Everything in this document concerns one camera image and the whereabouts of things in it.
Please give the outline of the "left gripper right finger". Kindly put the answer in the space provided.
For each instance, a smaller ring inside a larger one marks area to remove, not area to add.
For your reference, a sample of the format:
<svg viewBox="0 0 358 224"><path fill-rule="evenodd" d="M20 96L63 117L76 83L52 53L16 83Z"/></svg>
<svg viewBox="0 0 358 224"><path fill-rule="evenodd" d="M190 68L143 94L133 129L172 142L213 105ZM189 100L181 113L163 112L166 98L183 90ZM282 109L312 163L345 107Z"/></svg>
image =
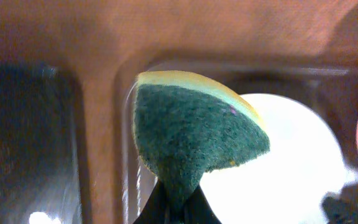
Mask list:
<svg viewBox="0 0 358 224"><path fill-rule="evenodd" d="M200 185L195 188L185 202L183 211L185 224L221 224L212 211Z"/></svg>

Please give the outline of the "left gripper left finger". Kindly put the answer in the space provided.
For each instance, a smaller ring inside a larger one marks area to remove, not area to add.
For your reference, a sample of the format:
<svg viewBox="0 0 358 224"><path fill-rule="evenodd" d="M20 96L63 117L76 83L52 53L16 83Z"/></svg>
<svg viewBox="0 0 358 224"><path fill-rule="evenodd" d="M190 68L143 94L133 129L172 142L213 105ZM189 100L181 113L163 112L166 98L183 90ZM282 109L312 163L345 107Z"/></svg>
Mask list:
<svg viewBox="0 0 358 224"><path fill-rule="evenodd" d="M158 180L134 224L170 224L170 208L163 183Z"/></svg>

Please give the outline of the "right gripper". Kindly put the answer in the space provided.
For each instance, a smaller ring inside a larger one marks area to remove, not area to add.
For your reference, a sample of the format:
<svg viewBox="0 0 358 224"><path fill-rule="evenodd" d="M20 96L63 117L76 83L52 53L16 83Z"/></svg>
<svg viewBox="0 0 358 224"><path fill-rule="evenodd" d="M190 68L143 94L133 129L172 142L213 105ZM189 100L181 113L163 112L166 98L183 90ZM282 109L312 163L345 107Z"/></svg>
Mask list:
<svg viewBox="0 0 358 224"><path fill-rule="evenodd" d="M346 186L340 194L326 194L321 207L328 224L358 224L358 184Z"/></svg>

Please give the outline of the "pale green plate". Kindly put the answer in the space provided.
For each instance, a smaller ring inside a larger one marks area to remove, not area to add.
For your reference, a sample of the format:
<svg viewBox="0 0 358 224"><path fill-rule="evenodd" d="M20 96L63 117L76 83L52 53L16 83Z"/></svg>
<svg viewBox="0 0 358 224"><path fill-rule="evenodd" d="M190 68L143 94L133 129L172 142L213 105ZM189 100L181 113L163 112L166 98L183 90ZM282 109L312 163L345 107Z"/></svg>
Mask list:
<svg viewBox="0 0 358 224"><path fill-rule="evenodd" d="M223 223L326 223L322 198L356 181L329 126L305 105L277 95L245 96L261 115L270 151L206 173L201 188Z"/></svg>

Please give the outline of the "green yellow sponge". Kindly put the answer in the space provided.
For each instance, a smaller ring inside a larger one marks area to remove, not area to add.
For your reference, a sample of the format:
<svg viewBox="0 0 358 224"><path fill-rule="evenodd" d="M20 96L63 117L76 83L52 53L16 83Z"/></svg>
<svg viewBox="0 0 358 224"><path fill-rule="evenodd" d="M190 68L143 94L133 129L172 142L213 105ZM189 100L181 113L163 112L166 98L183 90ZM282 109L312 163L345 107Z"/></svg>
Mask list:
<svg viewBox="0 0 358 224"><path fill-rule="evenodd" d="M270 150L258 112L222 83L192 72L143 72L134 86L132 135L140 158L179 212L203 174Z"/></svg>

